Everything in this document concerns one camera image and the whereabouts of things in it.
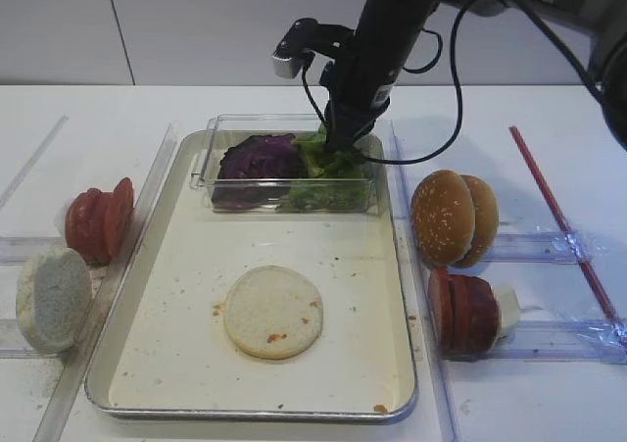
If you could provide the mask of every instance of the top bun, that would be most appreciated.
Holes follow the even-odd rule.
[[[471,175],[439,170],[424,178],[411,197],[418,250],[433,268],[470,268],[492,246],[499,226],[490,186]]]
[[[411,220],[418,249],[434,267],[461,260],[474,235],[474,204],[463,178],[449,170],[424,178],[411,198]]]

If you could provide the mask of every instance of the red straw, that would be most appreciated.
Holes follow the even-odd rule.
[[[571,233],[572,230],[570,229],[570,225],[568,224],[564,213],[561,211],[561,208],[559,207],[557,200],[551,192],[549,185],[542,176],[540,168],[538,168],[538,165],[534,161],[533,156],[531,156],[531,152],[529,151],[529,148],[527,148],[527,145],[522,139],[522,135],[518,131],[518,128],[516,128],[515,126],[511,126],[509,128],[509,131],[511,132],[511,136],[516,142],[516,145],[518,145],[520,154],[524,158],[525,163],[527,163],[529,171],[531,171],[531,174],[536,179],[536,183],[538,184],[542,195],[545,197],[545,200],[547,201],[547,204],[549,205],[549,208],[551,209],[551,212],[553,213],[553,216],[555,217],[559,228],[561,228],[561,230],[565,233]],[[599,305],[601,305],[601,309],[603,310],[603,313],[605,314],[607,319],[609,319],[612,323],[620,321],[620,317],[618,316],[616,309],[612,305],[611,300],[607,296],[607,293],[605,293],[605,290],[601,285],[601,281],[597,277],[597,274],[595,273],[595,270],[593,269],[590,261],[586,259],[585,261],[578,261],[577,263],[579,264],[581,272],[584,273],[584,276],[586,277],[590,288],[595,294]]]

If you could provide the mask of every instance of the sliced tomato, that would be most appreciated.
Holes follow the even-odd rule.
[[[468,303],[468,284],[464,275],[449,275],[451,287],[451,299],[453,302],[453,355],[466,353],[468,333],[470,329],[470,307]]]
[[[428,293],[440,349],[446,354],[453,343],[453,308],[449,275],[446,269],[436,269],[431,272]]]
[[[98,198],[93,214],[89,220],[89,237],[94,258],[102,265],[106,265],[111,260],[111,256],[107,252],[107,244],[105,242],[105,214],[111,199],[112,192],[103,192]]]
[[[66,212],[66,243],[86,262],[95,259],[89,222],[101,195],[102,191],[93,187],[81,192]]]
[[[134,201],[133,184],[128,177],[125,177],[114,189],[104,216],[105,245],[111,258],[120,252],[121,245],[126,238],[130,228]]]
[[[469,277],[468,299],[470,302],[470,330],[468,351],[472,354],[488,352],[499,334],[501,316],[499,304],[490,284],[480,277]]]

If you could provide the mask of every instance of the white bread slice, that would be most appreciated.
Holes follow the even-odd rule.
[[[69,248],[56,248],[24,263],[16,315],[24,339],[41,354],[71,347],[92,299],[89,269]]]
[[[268,266],[249,270],[229,291],[224,328],[243,352],[287,359],[307,350],[322,332],[322,299],[299,273]]]

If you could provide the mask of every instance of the crumb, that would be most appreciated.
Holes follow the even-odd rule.
[[[272,342],[278,341],[279,339],[285,339],[287,334],[271,334],[267,337],[267,343],[270,344]]]

